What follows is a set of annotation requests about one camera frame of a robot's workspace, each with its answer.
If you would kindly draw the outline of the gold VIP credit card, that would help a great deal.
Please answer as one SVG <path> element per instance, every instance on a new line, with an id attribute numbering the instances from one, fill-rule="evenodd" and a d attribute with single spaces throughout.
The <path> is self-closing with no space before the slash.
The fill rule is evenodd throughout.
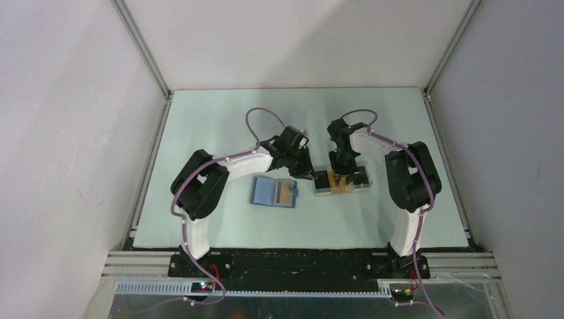
<path id="1" fill-rule="evenodd" d="M 294 206 L 294 182 L 291 180 L 277 180 L 274 196 L 274 204 L 282 207 Z"/>

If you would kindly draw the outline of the blue leather card holder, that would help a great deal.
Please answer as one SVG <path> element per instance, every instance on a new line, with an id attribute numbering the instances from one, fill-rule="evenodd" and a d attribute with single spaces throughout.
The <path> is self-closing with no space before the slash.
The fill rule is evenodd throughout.
<path id="1" fill-rule="evenodd" d="M 277 180 L 291 180 L 294 182 L 294 206 L 292 207 L 282 207 L 276 206 L 274 204 L 275 188 Z M 279 208 L 290 208 L 294 209 L 296 207 L 297 198 L 299 196 L 298 182 L 294 179 L 274 179 L 270 177 L 257 176 L 253 178 L 253 183 L 251 187 L 251 193 L 249 198 L 249 203 L 251 205 L 258 205 L 264 207 L 279 207 Z"/>

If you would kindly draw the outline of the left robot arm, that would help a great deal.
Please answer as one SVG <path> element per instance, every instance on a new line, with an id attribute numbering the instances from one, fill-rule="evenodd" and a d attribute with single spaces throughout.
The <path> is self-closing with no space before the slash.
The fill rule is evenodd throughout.
<path id="1" fill-rule="evenodd" d="M 279 135 L 258 141 L 242 152 L 215 157 L 195 151 L 170 186 L 170 213 L 182 224 L 182 250 L 188 255 L 184 267 L 193 276 L 210 268 L 209 216 L 218 206 L 226 185 L 240 177 L 287 168 L 294 179 L 315 178 L 306 133 L 293 126 Z"/>

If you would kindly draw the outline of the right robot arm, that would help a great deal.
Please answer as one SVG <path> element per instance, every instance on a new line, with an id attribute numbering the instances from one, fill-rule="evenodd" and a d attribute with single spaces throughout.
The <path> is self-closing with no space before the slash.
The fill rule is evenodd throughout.
<path id="1" fill-rule="evenodd" d="M 442 190 L 442 182 L 427 145 L 402 144 L 373 132 L 368 124 L 349 125 L 343 118 L 333 120 L 327 131 L 335 149 L 329 159 L 335 183 L 350 184 L 360 177 L 358 156 L 382 160 L 386 168 L 388 191 L 402 210 L 388 244 L 388 272 L 403 278 L 418 260 L 420 236 L 426 213 Z"/>

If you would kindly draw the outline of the gold credit card stack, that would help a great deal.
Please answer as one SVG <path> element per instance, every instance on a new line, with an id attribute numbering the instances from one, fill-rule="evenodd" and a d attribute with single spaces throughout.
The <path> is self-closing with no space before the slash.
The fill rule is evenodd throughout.
<path id="1" fill-rule="evenodd" d="M 353 193 L 355 190 L 354 184 L 349 184 L 347 185 L 345 183 L 344 177 L 341 176 L 343 178 L 343 186 L 342 187 L 331 187 L 330 188 L 330 194 L 331 195 L 339 195 L 339 194 L 346 194 L 346 193 Z"/>

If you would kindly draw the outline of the black credit card stack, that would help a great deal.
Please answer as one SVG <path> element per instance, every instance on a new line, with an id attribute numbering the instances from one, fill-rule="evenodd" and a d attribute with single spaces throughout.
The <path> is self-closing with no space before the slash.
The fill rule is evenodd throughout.
<path id="1" fill-rule="evenodd" d="M 315 172 L 314 190 L 327 191 L 331 188 L 329 172 L 327 170 L 319 170 Z"/>

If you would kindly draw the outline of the clear acrylic card tray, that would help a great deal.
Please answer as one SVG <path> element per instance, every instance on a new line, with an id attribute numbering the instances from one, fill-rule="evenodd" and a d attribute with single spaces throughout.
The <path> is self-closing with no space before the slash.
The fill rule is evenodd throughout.
<path id="1" fill-rule="evenodd" d="M 356 164 L 358 174 L 349 177 L 337 176 L 329 164 L 315 166 L 314 195 L 344 195 L 368 191 L 372 181 L 367 171 L 367 162 L 357 161 Z"/>

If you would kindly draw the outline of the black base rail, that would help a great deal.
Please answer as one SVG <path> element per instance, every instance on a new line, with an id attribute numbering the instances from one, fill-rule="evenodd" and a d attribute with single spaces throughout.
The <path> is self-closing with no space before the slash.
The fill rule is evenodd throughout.
<path id="1" fill-rule="evenodd" d="M 211 249 L 193 263 L 170 257 L 168 277 L 215 276 L 228 292 L 376 292 L 379 280 L 429 279 L 427 258 L 386 249 Z"/>

